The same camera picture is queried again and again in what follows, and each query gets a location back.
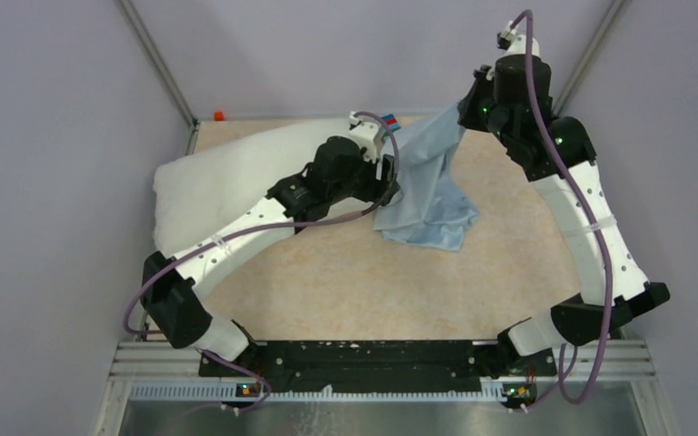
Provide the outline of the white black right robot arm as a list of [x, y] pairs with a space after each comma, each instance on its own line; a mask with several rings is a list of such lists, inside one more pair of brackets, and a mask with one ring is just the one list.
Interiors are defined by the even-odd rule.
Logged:
[[459, 103], [459, 125], [492, 134], [518, 164], [553, 215], [581, 283], [574, 296], [498, 336], [496, 360], [520, 374], [533, 355], [562, 344], [582, 346], [668, 302], [632, 257], [601, 185], [596, 152], [582, 123], [551, 112], [552, 70], [524, 35], [497, 36], [494, 64], [474, 71]]

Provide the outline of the light blue pillowcase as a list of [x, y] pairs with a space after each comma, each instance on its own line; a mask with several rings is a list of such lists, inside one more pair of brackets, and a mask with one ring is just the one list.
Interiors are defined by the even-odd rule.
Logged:
[[377, 210], [373, 228], [387, 241], [458, 252], [479, 212], [452, 177], [465, 128], [458, 104], [394, 133], [400, 157], [398, 200]]

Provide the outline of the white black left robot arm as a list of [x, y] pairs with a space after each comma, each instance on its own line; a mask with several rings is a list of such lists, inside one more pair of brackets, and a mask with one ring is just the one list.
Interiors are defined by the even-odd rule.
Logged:
[[347, 223], [389, 204], [400, 190], [399, 147], [377, 160], [364, 151], [354, 140], [331, 136], [312, 162], [276, 182], [223, 230], [185, 252], [148, 257], [137, 299], [167, 342], [175, 349], [208, 350], [233, 375], [251, 371], [251, 338], [234, 321], [211, 314], [204, 300], [270, 246], [308, 227]]

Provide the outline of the white pillow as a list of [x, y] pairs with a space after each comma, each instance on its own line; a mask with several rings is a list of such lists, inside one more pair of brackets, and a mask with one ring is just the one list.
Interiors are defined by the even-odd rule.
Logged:
[[194, 153], [155, 170], [155, 248], [174, 254], [219, 232], [348, 129], [344, 117], [201, 124]]

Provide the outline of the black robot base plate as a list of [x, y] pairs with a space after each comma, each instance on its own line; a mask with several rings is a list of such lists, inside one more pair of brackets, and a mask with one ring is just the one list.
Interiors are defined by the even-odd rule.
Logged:
[[478, 391], [501, 377], [554, 376], [549, 351], [516, 357], [495, 341], [269, 341], [235, 364], [276, 393], [447, 393]]

